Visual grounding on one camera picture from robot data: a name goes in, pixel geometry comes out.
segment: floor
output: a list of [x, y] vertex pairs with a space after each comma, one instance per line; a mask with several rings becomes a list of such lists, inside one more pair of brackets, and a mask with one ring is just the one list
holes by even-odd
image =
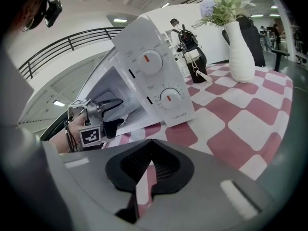
[[[276, 55], [264, 52], [264, 57], [266, 66], [273, 69]], [[308, 71], [282, 58], [279, 72], [293, 81], [292, 110], [280, 148], [257, 182], [284, 203], [302, 177], [308, 159]]]

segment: chair armrest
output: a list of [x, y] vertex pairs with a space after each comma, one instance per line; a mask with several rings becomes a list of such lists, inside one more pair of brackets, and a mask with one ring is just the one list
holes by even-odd
[[290, 53], [285, 52], [285, 51], [278, 51], [278, 50], [271, 50], [271, 52], [280, 55], [280, 56], [290, 56]]

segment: white vase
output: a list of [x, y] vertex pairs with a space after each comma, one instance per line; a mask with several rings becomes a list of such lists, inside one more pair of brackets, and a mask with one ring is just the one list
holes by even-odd
[[223, 27], [230, 41], [231, 75], [238, 82], [249, 82], [255, 76], [255, 60], [242, 36], [240, 25], [238, 22], [231, 22]]

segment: table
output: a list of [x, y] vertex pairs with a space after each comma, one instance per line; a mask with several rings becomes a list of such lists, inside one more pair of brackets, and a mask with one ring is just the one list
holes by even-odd
[[[171, 128], [157, 123], [117, 136], [107, 146], [143, 139], [165, 140], [212, 154], [256, 180], [274, 158], [286, 131], [292, 80], [266, 67], [256, 67], [250, 83], [236, 82], [228, 64], [208, 67], [207, 73], [213, 83], [194, 84], [191, 78], [184, 78], [195, 119]], [[141, 179], [147, 181], [149, 189], [156, 183], [153, 168], [149, 166]], [[140, 212], [151, 202], [149, 191], [144, 194], [138, 201]]]

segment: white microwave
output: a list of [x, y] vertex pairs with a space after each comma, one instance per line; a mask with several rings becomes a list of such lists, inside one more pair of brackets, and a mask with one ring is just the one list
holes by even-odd
[[92, 71], [77, 100], [124, 102], [104, 114], [123, 118], [117, 135], [165, 122], [168, 127], [194, 118], [184, 79], [162, 35], [147, 18], [139, 18], [113, 40], [113, 47]]

